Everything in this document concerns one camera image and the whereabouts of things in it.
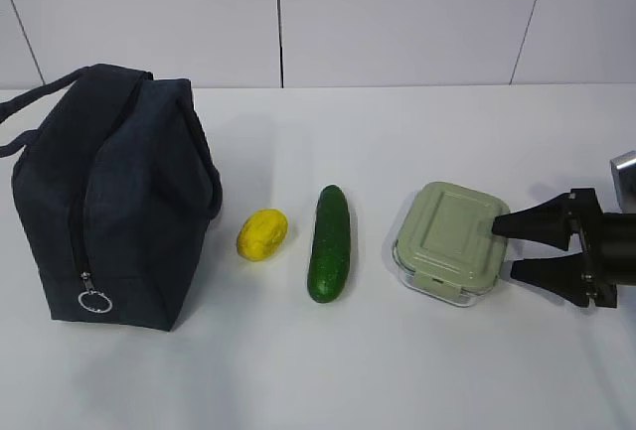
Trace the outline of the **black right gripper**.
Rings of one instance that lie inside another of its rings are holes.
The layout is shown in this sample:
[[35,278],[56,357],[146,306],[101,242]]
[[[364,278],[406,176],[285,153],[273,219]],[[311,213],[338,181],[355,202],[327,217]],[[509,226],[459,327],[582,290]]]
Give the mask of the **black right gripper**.
[[567,251],[576,234],[581,252],[513,262],[511,277],[578,307],[618,306],[618,288],[635,284],[635,215],[606,213],[594,189],[572,189],[545,203],[494,219],[494,235]]

